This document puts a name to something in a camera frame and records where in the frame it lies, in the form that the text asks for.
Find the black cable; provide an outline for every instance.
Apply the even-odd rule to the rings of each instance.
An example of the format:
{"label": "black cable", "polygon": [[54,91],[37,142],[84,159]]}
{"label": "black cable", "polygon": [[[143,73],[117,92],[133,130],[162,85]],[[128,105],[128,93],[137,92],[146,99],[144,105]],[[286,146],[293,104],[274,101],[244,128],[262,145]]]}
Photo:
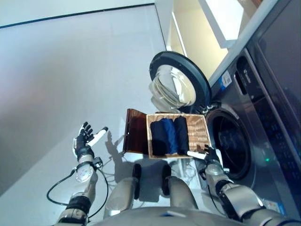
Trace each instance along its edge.
{"label": "black cable", "polygon": [[212,195],[211,195],[209,186],[208,186],[208,191],[209,191],[209,194],[210,194],[210,198],[211,198],[211,200],[212,200],[212,202],[213,202],[213,205],[215,206],[215,208],[217,209],[217,211],[218,211],[220,214],[222,214],[223,216],[225,216],[225,214],[223,214],[223,213],[217,208],[217,206],[216,206],[216,204],[215,204],[215,201],[213,200],[213,197],[212,197]]}
{"label": "black cable", "polygon": [[67,203],[62,203],[62,202],[54,201],[53,199],[51,199],[51,198],[49,197],[49,193],[50,193],[50,192],[51,192],[58,184],[62,183],[62,182],[65,181],[66,179],[70,178],[74,173],[75,173],[75,169],[73,169],[73,170],[71,171],[71,173],[70,173],[68,176],[66,176],[65,178],[63,178],[63,179],[61,179],[60,181],[56,182],[56,183],[48,190],[46,197],[47,197],[47,199],[48,199],[49,201],[51,201],[51,202],[53,202],[53,203],[55,203],[55,204],[61,205],[61,206],[67,206],[67,205],[68,205]]}
{"label": "black cable", "polygon": [[104,200],[103,204],[101,205],[101,207],[94,214],[92,214],[91,216],[89,216],[88,223],[91,222],[90,221],[91,217],[93,217],[94,215],[96,215],[104,207],[105,203],[107,202],[108,195],[109,195],[109,184],[108,184],[107,178],[105,177],[104,173],[100,169],[97,169],[97,170],[99,172],[101,172],[101,174],[103,175],[103,178],[104,178],[105,183],[107,185],[107,195],[106,195],[105,200]]}

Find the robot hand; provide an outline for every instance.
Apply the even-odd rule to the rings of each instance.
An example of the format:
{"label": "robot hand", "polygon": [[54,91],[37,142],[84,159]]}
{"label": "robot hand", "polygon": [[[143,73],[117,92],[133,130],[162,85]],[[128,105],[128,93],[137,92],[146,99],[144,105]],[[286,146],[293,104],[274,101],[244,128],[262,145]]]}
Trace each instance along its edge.
{"label": "robot hand", "polygon": [[92,131],[91,125],[89,125],[88,122],[85,122],[80,127],[78,136],[73,139],[72,150],[78,161],[83,155],[86,154],[94,157],[91,147],[95,145],[98,140],[108,131],[108,128],[104,127],[95,135],[92,133]]}

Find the laundry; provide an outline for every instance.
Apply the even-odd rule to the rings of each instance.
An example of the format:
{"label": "laundry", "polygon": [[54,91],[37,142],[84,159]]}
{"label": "laundry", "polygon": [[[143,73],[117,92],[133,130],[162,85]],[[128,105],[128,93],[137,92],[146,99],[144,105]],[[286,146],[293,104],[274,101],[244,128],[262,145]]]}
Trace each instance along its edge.
{"label": "laundry", "polygon": [[163,121],[154,121],[150,124],[152,135],[152,151],[154,155],[163,156],[170,151],[170,145]]}
{"label": "laundry", "polygon": [[174,122],[172,119],[163,118],[160,121],[163,122],[164,128],[167,134],[170,152],[168,154],[174,154],[178,152],[178,141],[175,133]]}
{"label": "laundry", "polygon": [[186,119],[182,116],[175,119],[163,118],[150,124],[152,150],[154,155],[185,154],[189,150],[189,139]]}
{"label": "laundry", "polygon": [[189,151],[188,128],[186,119],[182,116],[174,120],[175,133],[179,144],[178,154]]}

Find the appliance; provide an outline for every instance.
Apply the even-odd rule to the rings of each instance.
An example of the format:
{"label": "appliance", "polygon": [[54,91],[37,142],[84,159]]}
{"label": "appliance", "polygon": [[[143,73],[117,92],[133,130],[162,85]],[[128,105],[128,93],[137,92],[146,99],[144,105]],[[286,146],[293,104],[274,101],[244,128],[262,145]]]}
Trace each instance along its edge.
{"label": "appliance", "polygon": [[212,87],[180,54],[159,53],[150,65],[155,106],[204,114],[229,177],[250,186],[268,208],[299,220],[300,3],[278,1]]}

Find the navy blue cloth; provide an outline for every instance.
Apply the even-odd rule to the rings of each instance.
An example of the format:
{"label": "navy blue cloth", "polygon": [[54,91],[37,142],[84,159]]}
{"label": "navy blue cloth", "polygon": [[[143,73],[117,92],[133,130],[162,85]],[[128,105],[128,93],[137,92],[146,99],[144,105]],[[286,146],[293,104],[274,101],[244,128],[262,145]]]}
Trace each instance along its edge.
{"label": "navy blue cloth", "polygon": [[165,131],[167,134],[167,139],[170,146],[170,152],[168,154],[174,154],[178,152],[178,141],[175,133],[174,122],[172,119],[163,118],[160,121],[163,122]]}
{"label": "navy blue cloth", "polygon": [[186,119],[182,116],[174,121],[175,133],[179,145],[178,154],[186,154],[189,151],[188,128]]}
{"label": "navy blue cloth", "polygon": [[163,121],[154,121],[150,124],[151,144],[153,155],[163,156],[170,152],[170,145]]}

